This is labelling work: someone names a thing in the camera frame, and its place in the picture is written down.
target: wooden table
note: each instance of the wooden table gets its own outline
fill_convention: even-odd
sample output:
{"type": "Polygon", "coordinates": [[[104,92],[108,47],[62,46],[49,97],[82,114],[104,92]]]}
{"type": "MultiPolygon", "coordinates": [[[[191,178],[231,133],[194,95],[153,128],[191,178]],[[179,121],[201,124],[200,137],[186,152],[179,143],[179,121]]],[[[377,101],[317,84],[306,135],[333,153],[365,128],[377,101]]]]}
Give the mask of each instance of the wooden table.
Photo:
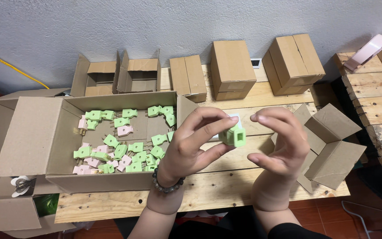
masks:
{"type": "MultiPolygon", "coordinates": [[[[200,106],[213,106],[226,113],[239,113],[241,123],[247,132],[247,143],[237,148],[204,170],[187,177],[184,184],[185,194],[179,211],[205,210],[227,208],[250,204],[250,190],[254,180],[263,171],[247,160],[247,154],[273,151],[273,143],[269,137],[273,134],[257,123],[250,122],[250,115],[268,106],[282,106],[290,111],[297,110],[306,104],[311,114],[316,112],[313,98],[308,90],[304,94],[289,96],[273,96],[264,68],[255,69],[257,83],[247,97],[242,100],[215,101],[210,78],[210,65],[202,65],[207,87],[207,100],[200,106]]],[[[170,69],[162,68],[163,91],[172,90],[170,69]]],[[[208,149],[218,142],[209,142],[202,146],[208,149]]],[[[321,197],[339,197],[350,195],[346,182],[332,190],[323,185],[313,184],[313,194],[305,191],[297,182],[291,190],[290,200],[304,200],[321,197]]],[[[146,205],[147,190],[143,191],[115,191],[99,193],[60,194],[56,213],[56,223],[84,222],[139,216],[146,205]]]]}
{"type": "Polygon", "coordinates": [[[336,62],[363,125],[380,156],[382,164],[382,63],[378,56],[351,72],[343,66],[354,52],[336,53],[336,62]]]}

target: wire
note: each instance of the wire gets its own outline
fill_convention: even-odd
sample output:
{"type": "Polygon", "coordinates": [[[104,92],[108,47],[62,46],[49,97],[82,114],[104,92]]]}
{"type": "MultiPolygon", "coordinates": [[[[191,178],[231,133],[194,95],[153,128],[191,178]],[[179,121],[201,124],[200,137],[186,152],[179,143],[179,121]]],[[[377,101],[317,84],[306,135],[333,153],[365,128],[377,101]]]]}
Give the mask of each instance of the wire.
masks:
{"type": "Polygon", "coordinates": [[[33,81],[36,81],[36,82],[38,82],[39,84],[43,85],[45,88],[49,89],[48,86],[46,86],[44,83],[42,83],[42,82],[40,82],[39,80],[37,80],[37,79],[35,79],[35,78],[29,76],[28,74],[22,72],[21,70],[15,68],[14,66],[10,65],[9,63],[7,63],[7,62],[5,62],[5,61],[3,61],[3,60],[1,60],[1,59],[0,59],[0,62],[3,63],[4,65],[7,65],[7,66],[13,68],[15,71],[17,71],[18,73],[24,75],[25,77],[27,77],[27,78],[29,78],[29,79],[31,79],[31,80],[33,80],[33,81]]]}

